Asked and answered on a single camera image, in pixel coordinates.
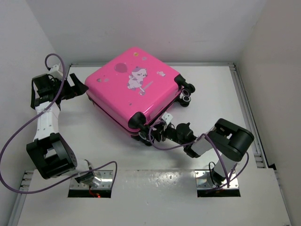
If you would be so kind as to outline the pink suitcase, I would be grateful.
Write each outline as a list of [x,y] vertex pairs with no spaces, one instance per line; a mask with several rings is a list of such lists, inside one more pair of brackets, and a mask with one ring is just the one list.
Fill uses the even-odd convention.
[[187,107],[195,87],[180,72],[131,47],[85,79],[87,96],[133,139],[150,145],[150,126],[175,102]]

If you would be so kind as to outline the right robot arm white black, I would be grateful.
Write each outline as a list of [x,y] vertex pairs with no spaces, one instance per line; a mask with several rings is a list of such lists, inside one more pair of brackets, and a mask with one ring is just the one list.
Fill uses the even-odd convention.
[[148,131],[150,143],[159,150],[183,147],[191,158],[198,158],[213,149],[218,157],[214,168],[209,170],[211,180],[217,187],[230,185],[230,176],[238,162],[247,154],[254,135],[247,129],[220,118],[206,133],[195,136],[190,123],[180,123],[175,128],[171,122],[161,120]]

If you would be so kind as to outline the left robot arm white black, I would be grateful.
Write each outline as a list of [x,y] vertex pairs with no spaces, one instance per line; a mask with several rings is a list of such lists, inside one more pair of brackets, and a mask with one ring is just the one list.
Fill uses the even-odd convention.
[[87,173],[92,168],[88,160],[76,159],[75,153],[59,133],[61,101],[83,95],[88,90],[75,74],[71,73],[70,77],[73,86],[51,74],[32,79],[31,108],[38,118],[35,137],[27,144],[26,151],[44,179]]

